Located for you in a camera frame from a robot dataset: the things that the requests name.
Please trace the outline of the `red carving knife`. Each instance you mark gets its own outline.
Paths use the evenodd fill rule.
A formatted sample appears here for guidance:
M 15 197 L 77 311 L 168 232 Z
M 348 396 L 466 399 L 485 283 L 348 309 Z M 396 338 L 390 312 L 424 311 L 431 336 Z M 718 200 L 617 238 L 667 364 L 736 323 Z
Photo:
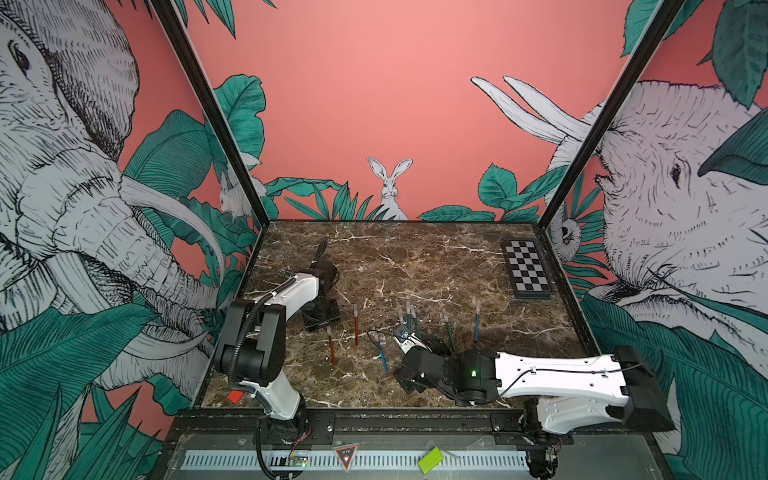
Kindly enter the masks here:
M 353 303 L 353 321 L 354 321 L 354 342 L 355 346 L 359 346 L 359 315 L 358 305 Z
M 327 337 L 328 337 L 330 361 L 331 361 L 332 366 L 336 367 L 337 366 L 337 360 L 336 360 L 336 355 L 335 355 L 335 347 L 334 347 L 334 341 L 333 341 L 333 334 L 332 334 L 332 329 L 331 329 L 330 325 L 326 326 L 326 333 L 327 333 Z

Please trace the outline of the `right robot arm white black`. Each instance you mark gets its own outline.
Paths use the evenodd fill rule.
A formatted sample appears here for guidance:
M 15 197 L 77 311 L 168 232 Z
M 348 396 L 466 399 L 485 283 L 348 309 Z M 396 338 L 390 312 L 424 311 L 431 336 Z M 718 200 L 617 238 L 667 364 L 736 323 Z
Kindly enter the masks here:
M 645 359 L 621 345 L 587 358 L 534 358 L 496 351 L 448 357 L 405 341 L 395 378 L 408 393 L 435 389 L 460 407 L 529 397 L 519 424 L 531 437 L 620 423 L 640 432 L 674 430 L 662 389 Z

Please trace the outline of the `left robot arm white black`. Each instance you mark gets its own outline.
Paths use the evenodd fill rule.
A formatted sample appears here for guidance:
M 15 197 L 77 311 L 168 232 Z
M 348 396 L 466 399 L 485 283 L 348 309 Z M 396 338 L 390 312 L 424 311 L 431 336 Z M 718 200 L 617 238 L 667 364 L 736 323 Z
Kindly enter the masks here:
M 225 375 L 229 389 L 259 400 L 273 420 L 293 421 L 304 408 L 302 395 L 283 372 L 287 320 L 298 313 L 304 327 L 316 331 L 341 318 L 338 302 L 330 297 L 339 274 L 324 255 L 327 244 L 320 242 L 309 267 L 258 299 L 233 301 L 214 351 L 213 367 Z

